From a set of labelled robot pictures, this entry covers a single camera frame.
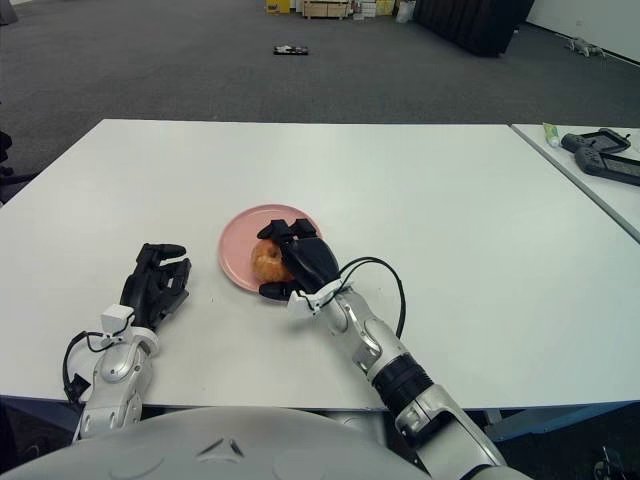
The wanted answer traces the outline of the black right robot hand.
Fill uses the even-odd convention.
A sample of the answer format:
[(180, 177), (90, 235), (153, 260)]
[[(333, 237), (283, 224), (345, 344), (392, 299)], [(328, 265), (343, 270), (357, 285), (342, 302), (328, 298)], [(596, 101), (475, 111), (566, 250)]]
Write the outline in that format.
[(257, 233), (251, 269), (261, 296), (287, 301), (292, 292), (315, 294), (340, 278), (335, 256), (307, 218), (272, 220)]

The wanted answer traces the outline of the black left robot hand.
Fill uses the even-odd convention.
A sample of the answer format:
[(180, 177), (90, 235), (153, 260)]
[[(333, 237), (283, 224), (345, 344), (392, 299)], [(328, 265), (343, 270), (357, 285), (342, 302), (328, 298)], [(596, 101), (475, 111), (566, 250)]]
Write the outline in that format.
[(133, 326), (156, 331), (189, 296), (191, 261), (186, 248), (175, 244), (145, 243), (128, 276), (120, 304), (134, 310)]

